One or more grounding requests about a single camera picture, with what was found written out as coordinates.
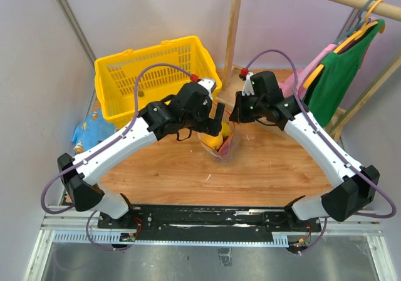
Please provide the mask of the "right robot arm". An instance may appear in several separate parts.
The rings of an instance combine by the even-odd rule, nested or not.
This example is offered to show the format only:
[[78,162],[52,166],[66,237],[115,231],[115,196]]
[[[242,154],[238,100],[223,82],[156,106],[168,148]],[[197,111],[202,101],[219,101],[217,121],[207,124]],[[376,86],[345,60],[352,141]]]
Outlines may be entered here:
[[287,204],[284,224],[288,229],[297,231],[315,217],[343,222],[373,201],[380,176],[373,165],[363,166],[347,155],[302,102],[293,95],[285,98],[273,72],[254,74],[244,69],[240,77],[245,84],[235,94],[230,121],[252,123],[266,118],[308,152],[332,186],[321,195],[302,196]]

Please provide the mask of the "orange fruit with leaf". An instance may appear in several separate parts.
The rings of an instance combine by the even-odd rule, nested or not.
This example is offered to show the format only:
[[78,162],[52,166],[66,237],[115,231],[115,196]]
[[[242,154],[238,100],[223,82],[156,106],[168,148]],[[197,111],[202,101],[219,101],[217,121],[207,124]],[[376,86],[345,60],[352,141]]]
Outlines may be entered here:
[[211,136],[205,133],[200,134],[200,142],[208,149],[218,151],[224,139],[222,135]]

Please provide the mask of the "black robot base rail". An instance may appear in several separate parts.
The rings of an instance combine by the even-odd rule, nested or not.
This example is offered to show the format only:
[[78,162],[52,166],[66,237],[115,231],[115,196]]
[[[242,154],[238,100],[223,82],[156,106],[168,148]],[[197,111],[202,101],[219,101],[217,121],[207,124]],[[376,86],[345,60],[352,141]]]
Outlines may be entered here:
[[320,220],[299,221],[282,207],[133,205],[114,219],[101,213],[100,229],[121,231],[118,243],[184,245],[306,245]]

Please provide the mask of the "clear zip top bag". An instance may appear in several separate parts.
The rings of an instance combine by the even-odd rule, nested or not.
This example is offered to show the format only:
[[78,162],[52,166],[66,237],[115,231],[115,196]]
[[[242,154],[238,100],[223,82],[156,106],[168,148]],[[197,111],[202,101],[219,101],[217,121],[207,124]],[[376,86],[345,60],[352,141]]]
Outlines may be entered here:
[[224,110],[222,128],[217,136],[205,133],[196,133],[201,146],[216,160],[221,163],[229,162],[238,146],[236,123],[229,121],[231,112]]

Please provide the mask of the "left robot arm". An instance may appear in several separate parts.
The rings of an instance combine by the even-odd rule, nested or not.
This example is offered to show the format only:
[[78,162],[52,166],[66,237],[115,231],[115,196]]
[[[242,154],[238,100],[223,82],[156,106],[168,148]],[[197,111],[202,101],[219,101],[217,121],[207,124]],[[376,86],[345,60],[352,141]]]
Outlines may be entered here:
[[217,136],[224,104],[218,103],[215,116],[210,118],[216,87],[215,80],[209,78],[186,83],[177,94],[149,103],[133,121],[93,148],[74,157],[61,155],[58,165],[66,172],[61,180],[74,208],[106,213],[120,228],[129,227],[134,221],[129,201],[98,182],[130,155],[168,135],[178,135],[181,129]]

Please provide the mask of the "dark red fruit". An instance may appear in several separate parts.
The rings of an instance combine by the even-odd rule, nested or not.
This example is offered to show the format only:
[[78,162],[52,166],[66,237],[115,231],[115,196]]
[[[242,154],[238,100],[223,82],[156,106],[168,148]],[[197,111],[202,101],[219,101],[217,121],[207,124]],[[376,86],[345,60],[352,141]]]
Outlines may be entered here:
[[223,142],[218,150],[219,157],[225,159],[229,157],[234,149],[233,137],[228,138]]

